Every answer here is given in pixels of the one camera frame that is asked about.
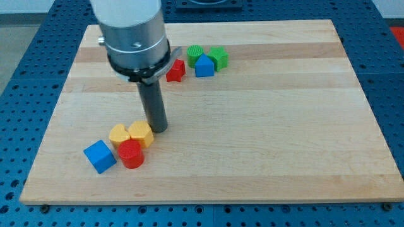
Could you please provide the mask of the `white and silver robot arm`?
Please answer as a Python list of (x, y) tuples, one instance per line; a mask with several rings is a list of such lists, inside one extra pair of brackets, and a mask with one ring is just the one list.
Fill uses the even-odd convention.
[(91, 0), (113, 70), (125, 80), (153, 84), (182, 49), (170, 48), (160, 0)]

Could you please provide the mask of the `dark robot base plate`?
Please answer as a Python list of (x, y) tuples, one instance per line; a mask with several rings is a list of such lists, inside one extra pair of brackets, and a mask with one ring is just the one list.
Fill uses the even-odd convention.
[(177, 9), (242, 9), (243, 0), (175, 0)]

